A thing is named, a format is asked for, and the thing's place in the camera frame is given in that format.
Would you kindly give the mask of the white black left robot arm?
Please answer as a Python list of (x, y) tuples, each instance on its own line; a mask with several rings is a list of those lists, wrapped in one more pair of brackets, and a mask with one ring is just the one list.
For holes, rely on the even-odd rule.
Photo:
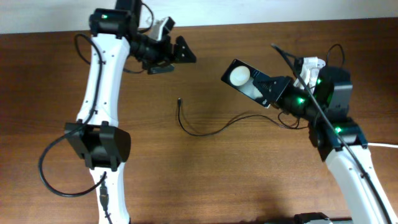
[(95, 9), (89, 18), (91, 60), (83, 104), (74, 123), (65, 125), (67, 140), (96, 183), (100, 223), (130, 223), (124, 195), (124, 167), (131, 136), (119, 129), (118, 100), (128, 57), (149, 75), (174, 70), (197, 58), (182, 36), (172, 43), (171, 17), (139, 29), (142, 1), (117, 1), (114, 9)]

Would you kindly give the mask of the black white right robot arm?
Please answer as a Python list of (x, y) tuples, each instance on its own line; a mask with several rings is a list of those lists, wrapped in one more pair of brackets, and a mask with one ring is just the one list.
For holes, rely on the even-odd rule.
[(313, 90), (290, 77), (254, 72), (254, 86), (267, 103), (306, 119), (310, 140), (344, 196), (354, 223), (397, 223), (397, 215), (374, 170), (366, 137), (348, 116), (353, 85), (348, 71), (325, 66)]

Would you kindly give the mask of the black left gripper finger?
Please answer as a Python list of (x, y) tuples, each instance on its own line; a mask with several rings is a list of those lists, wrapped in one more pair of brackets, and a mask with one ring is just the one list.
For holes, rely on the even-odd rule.
[(169, 73), (175, 70), (174, 65), (169, 64), (166, 66), (152, 66), (147, 70), (148, 75), (155, 75), (160, 73)]
[(190, 50), (188, 44), (182, 36), (178, 36), (174, 44), (174, 63), (196, 63), (197, 58)]

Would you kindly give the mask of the black smartphone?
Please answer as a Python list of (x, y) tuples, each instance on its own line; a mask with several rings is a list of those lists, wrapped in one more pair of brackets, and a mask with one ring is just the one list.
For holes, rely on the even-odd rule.
[(253, 84), (254, 75), (262, 75), (262, 73), (247, 63), (234, 59), (221, 76), (221, 81), (260, 104), (262, 107), (269, 108), (271, 104)]

